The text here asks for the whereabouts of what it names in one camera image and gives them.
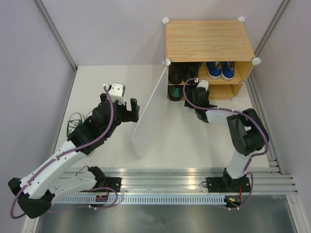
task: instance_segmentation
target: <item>metal floor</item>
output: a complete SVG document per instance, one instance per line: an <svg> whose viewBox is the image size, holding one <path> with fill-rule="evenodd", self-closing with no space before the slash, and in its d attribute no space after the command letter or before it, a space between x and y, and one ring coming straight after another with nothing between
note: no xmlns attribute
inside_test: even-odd
<svg viewBox="0 0 311 233"><path fill-rule="evenodd" d="M56 204L52 210L74 205ZM295 233L287 201L253 196L239 211L211 205L118 205L45 214L37 233Z"/></svg>

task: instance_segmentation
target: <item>shelf door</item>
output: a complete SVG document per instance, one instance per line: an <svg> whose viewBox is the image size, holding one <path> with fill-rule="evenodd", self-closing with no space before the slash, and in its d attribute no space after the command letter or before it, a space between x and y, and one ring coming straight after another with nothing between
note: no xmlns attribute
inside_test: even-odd
<svg viewBox="0 0 311 233"><path fill-rule="evenodd" d="M164 106L168 102L168 73L169 69L168 67L165 67L147 106L134 129L132 140L135 153L139 159L145 155L160 120Z"/></svg>

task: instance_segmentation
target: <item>shoelace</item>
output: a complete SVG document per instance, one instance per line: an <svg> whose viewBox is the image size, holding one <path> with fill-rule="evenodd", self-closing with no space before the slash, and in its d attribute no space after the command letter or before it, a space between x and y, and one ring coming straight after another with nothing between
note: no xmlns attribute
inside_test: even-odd
<svg viewBox="0 0 311 233"><path fill-rule="evenodd" d="M74 120L72 122L69 122L69 124L68 124L69 132L72 133L74 131L74 129L77 128L78 125L79 125L79 121L78 120Z"/></svg>

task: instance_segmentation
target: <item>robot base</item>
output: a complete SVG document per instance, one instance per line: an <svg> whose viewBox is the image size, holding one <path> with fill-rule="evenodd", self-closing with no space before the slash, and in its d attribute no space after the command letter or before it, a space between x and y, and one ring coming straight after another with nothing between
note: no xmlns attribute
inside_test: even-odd
<svg viewBox="0 0 311 233"><path fill-rule="evenodd" d="M239 178L239 182L228 187L223 180L223 177L207 177L207 189L209 193L239 193L240 188L242 192L249 193L251 185L246 176Z"/></svg>

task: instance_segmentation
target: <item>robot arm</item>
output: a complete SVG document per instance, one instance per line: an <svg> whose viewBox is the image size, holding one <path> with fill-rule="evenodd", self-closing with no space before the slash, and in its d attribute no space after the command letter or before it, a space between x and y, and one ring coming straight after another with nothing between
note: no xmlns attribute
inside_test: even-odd
<svg viewBox="0 0 311 233"><path fill-rule="evenodd" d="M208 82L200 81L196 88L186 92L187 98L192 100L192 103L199 107L214 108L217 106L211 105L208 100L209 90ZM195 109L197 117L205 123L217 123L229 127L232 144L235 148L233 157L227 168L224 169L223 177L221 179L209 179L209 192L235 192L237 187L249 182L246 177L245 170L248 167L252 156L261 150L265 145L262 135L257 127L249 121L246 117L228 111L215 110L201 110ZM251 117L261 128L267 141L269 136L265 130L261 120L259 119L254 109L247 109L242 111L245 115Z"/></svg>
<svg viewBox="0 0 311 233"><path fill-rule="evenodd" d="M112 125L107 134L94 144L58 157L65 151L92 142L107 129L110 120L110 103L107 95L104 93L100 95L101 103L93 109L92 116L76 127L55 154L28 176L22 179L13 178L9 181L8 185L15 195L18 194L22 187L26 186L18 198L18 203L24 213L30 218L44 214L54 203L64 197L84 190L105 186L106 176L98 167L90 167L88 171L68 178L63 182L57 181L69 167L102 145L122 122L138 121L139 106L136 99L131 99L131 111L127 110L126 102L123 100L125 86L119 83L104 86L109 90L114 109ZM44 170L28 184L27 181L42 169Z"/></svg>

